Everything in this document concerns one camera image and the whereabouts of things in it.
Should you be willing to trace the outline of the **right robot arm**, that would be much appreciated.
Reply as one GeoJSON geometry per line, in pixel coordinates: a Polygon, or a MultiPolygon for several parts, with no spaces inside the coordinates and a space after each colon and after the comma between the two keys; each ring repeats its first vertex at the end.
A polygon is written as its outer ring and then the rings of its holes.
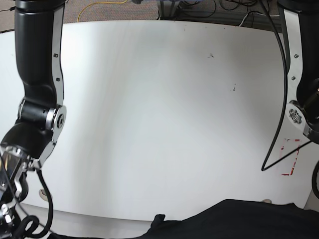
{"type": "Polygon", "coordinates": [[[17,119],[0,143],[0,236],[40,239],[53,222],[53,200],[42,175],[66,118],[61,67],[61,37],[66,2],[18,0],[15,3],[15,55],[24,86],[17,119]],[[27,172],[34,171],[49,208],[46,224],[38,217],[21,219],[16,207],[27,197],[27,172]]]}

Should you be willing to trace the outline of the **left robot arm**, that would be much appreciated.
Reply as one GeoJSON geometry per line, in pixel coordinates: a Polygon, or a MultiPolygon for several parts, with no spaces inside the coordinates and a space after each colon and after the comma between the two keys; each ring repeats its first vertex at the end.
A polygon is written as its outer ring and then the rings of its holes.
{"type": "Polygon", "coordinates": [[[319,2],[279,0],[286,61],[286,115],[305,137],[319,142],[319,2]]]}

